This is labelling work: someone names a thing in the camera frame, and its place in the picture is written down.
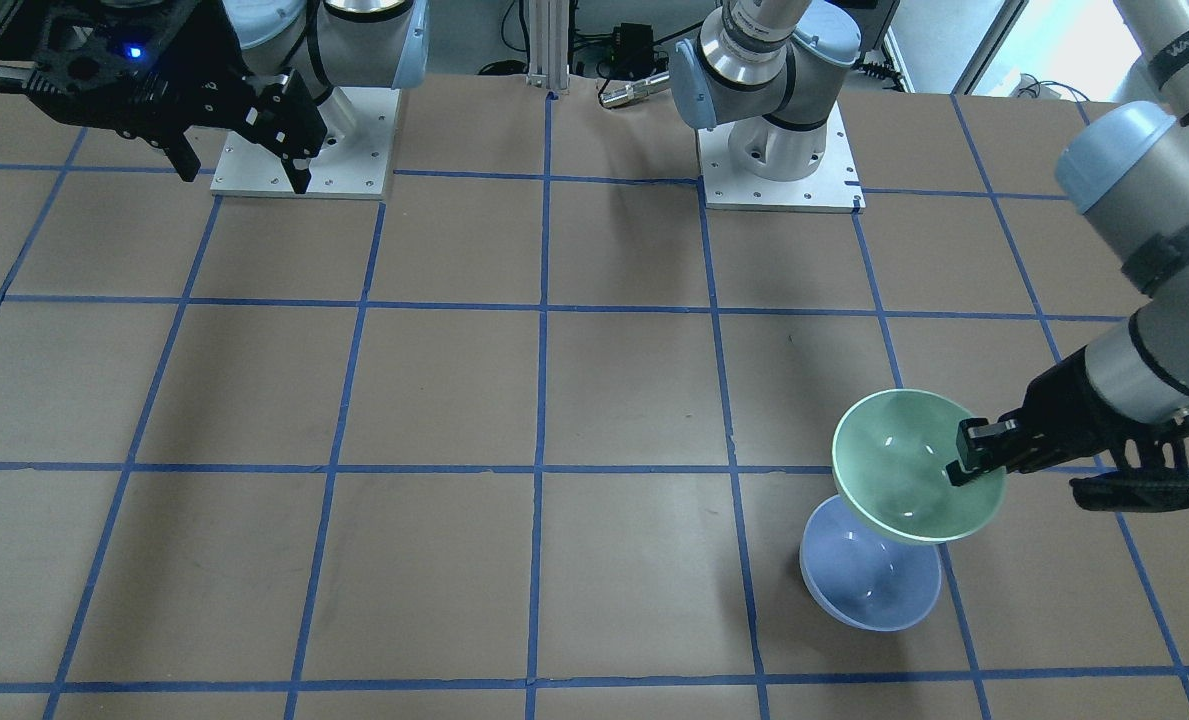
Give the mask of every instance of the light blue cap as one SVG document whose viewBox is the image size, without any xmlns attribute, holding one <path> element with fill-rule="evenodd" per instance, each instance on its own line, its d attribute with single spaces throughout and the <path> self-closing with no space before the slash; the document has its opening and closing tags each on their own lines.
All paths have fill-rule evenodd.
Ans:
<svg viewBox="0 0 1189 720">
<path fill-rule="evenodd" d="M 413 17 L 407 24 L 407 40 L 394 69 L 392 88 L 416 87 L 424 82 L 424 65 L 430 55 L 429 12 L 426 0 L 416 0 Z"/>
<path fill-rule="evenodd" d="M 1087 213 L 1174 127 L 1176 118 L 1138 100 L 1078 133 L 1056 162 L 1056 182 Z"/>
<path fill-rule="evenodd" d="M 693 42 L 679 40 L 669 55 L 669 86 L 678 116 L 687 127 L 713 130 L 718 126 L 715 100 L 709 95 L 709 82 L 705 81 L 700 59 L 696 58 Z"/>
<path fill-rule="evenodd" d="M 794 29 L 794 37 L 810 53 L 839 68 L 850 68 L 860 57 L 856 20 L 831 4 L 810 5 Z"/>
<path fill-rule="evenodd" d="M 306 0 L 224 0 L 224 4 L 243 50 L 272 40 L 306 10 Z"/>
</svg>

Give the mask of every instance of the grey floor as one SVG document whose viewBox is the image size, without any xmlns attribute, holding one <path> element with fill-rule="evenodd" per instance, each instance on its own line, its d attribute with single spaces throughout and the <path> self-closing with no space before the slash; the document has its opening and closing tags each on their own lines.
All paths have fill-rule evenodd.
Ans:
<svg viewBox="0 0 1189 720">
<path fill-rule="evenodd" d="M 906 632 L 798 577 L 855 400 L 1001 413 L 1141 304 L 1051 179 L 1106 106 L 847 94 L 823 217 L 704 210 L 668 96 L 574 82 L 430 77 L 384 206 L 0 97 L 0 719 L 1189 719 L 1189 511 L 1089 461 Z"/>
</svg>

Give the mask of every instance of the plastic bowl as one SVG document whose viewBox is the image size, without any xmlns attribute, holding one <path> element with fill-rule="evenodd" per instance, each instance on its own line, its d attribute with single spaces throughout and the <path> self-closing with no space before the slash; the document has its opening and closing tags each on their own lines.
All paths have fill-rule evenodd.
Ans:
<svg viewBox="0 0 1189 720">
<path fill-rule="evenodd" d="M 958 460 L 964 408 L 921 389 L 887 389 L 847 410 L 833 437 L 833 476 L 869 528 L 906 543 L 970 536 L 1002 505 L 1005 470 L 963 487 L 945 466 Z"/>
<path fill-rule="evenodd" d="M 799 569 L 822 608 L 854 629 L 908 629 L 927 618 L 940 596 L 936 548 L 874 533 L 837 495 L 809 519 Z"/>
</svg>

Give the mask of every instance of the bowl rim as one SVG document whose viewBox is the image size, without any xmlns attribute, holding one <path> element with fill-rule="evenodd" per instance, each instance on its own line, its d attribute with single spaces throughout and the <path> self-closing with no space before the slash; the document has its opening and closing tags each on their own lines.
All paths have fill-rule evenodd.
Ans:
<svg viewBox="0 0 1189 720">
<path fill-rule="evenodd" d="M 860 503 L 856 501 L 856 498 L 853 495 L 853 493 L 838 479 L 838 432 L 839 430 L 842 430 L 842 427 L 844 427 L 844 424 L 847 423 L 847 418 L 850 418 L 851 413 L 855 413 L 855 411 L 858 410 L 860 406 L 867 404 L 867 402 L 874 400 L 874 398 L 882 397 L 886 394 L 925 394 L 936 398 L 936 400 L 946 402 L 946 404 L 950 404 L 951 406 L 955 406 L 960 411 L 963 411 L 965 418 L 973 418 L 974 416 L 970 410 L 965 409 L 964 406 L 961 406 L 957 402 L 952 402 L 950 400 L 949 397 L 945 397 L 940 393 L 927 391 L 926 389 L 908 389 L 908 387 L 881 389 L 881 391 L 860 398 L 860 400 L 855 402 L 853 406 L 850 406 L 847 410 L 847 412 L 842 415 L 842 418 L 838 419 L 838 424 L 835 425 L 833 438 L 830 442 L 830 462 L 831 462 L 830 474 L 835 480 L 835 488 L 838 491 L 838 495 L 844 498 L 847 505 L 849 505 L 856 512 L 856 514 L 860 514 L 860 518 L 866 520 L 866 523 L 868 523 L 870 528 L 876 529 L 880 533 L 885 533 L 885 536 L 891 537 L 892 539 L 911 544 L 936 544 L 942 542 L 952 542 L 963 539 L 964 537 L 970 536 L 970 533 L 975 533 L 979 530 L 981 530 L 981 528 L 986 528 L 986 525 L 990 524 L 990 520 L 995 519 L 998 510 L 1002 507 L 1002 501 L 1006 493 L 1007 473 L 1002 468 L 988 470 L 988 473 L 983 474 L 980 478 L 982 480 L 996 480 L 998 482 L 998 497 L 995 498 L 995 501 L 993 503 L 993 507 L 990 507 L 990 511 L 986 512 L 981 522 L 979 522 L 979 524 L 975 524 L 975 528 L 969 528 L 964 530 L 964 532 L 952 533 L 952 536 L 943 536 L 943 537 L 919 536 L 919 533 L 906 532 L 906 530 L 901 530 L 900 528 L 893 528 L 892 525 L 888 525 L 887 523 L 880 520 L 879 518 L 876 518 L 876 516 L 874 516 L 868 510 L 864 510 L 864 507 L 862 507 L 862 505 L 860 505 Z"/>
<path fill-rule="evenodd" d="M 849 503 L 847 503 L 844 498 L 839 495 L 829 497 L 812 511 L 812 514 L 809 517 L 809 524 L 804 525 L 803 537 L 799 539 L 799 571 L 803 574 L 803 582 L 809 586 L 809 593 L 812 594 L 817 605 L 819 605 L 822 610 L 826 611 L 831 618 L 842 624 L 850 625 L 854 629 L 872 630 L 872 632 L 876 633 L 895 633 L 900 632 L 900 630 L 908 630 L 921 623 L 927 618 L 927 615 L 931 615 L 932 610 L 936 610 L 936 604 L 940 601 L 940 586 L 945 583 L 945 569 L 940 566 L 940 557 L 937 557 L 933 563 L 933 566 L 936 566 L 936 590 L 932 593 L 932 600 L 927 602 L 927 607 L 920 610 L 916 618 L 913 620 L 908 620 L 908 623 L 900 623 L 897 625 L 867 625 L 861 620 L 853 618 L 853 615 L 848 615 L 844 611 L 838 610 L 838 607 L 830 601 L 830 598 L 826 598 L 826 594 L 824 594 L 819 585 L 814 581 L 812 573 L 809 573 L 809 556 L 806 556 L 805 550 L 806 542 L 809 542 L 809 530 L 812 528 L 813 520 L 817 519 L 817 516 L 824 510 L 824 507 L 826 507 L 826 505 L 835 501 L 844 503 L 844 507 L 849 507 Z M 932 548 L 929 544 L 927 547 L 918 547 L 914 551 L 923 552 L 924 548 L 926 548 L 927 552 L 937 552 L 936 548 Z"/>
</svg>

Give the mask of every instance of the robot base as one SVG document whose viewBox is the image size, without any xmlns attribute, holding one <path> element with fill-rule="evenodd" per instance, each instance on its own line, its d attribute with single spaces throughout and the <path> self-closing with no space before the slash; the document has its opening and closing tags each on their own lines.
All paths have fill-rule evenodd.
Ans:
<svg viewBox="0 0 1189 720">
<path fill-rule="evenodd" d="M 817 172 L 800 181 L 760 178 L 732 162 L 726 137 L 732 124 L 698 135 L 700 168 L 705 178 L 705 206 L 713 210 L 792 210 L 799 213 L 851 213 L 866 208 L 860 191 L 851 145 L 842 127 L 838 106 L 830 110 L 830 145 Z"/>
<path fill-rule="evenodd" d="M 259 145 L 229 133 L 210 179 L 213 195 L 243 197 L 328 197 L 384 200 L 394 154 L 400 91 L 386 87 L 347 87 L 344 94 L 356 109 L 358 126 L 338 145 L 323 145 L 310 160 L 306 195 L 287 183 L 278 158 Z"/>
</svg>

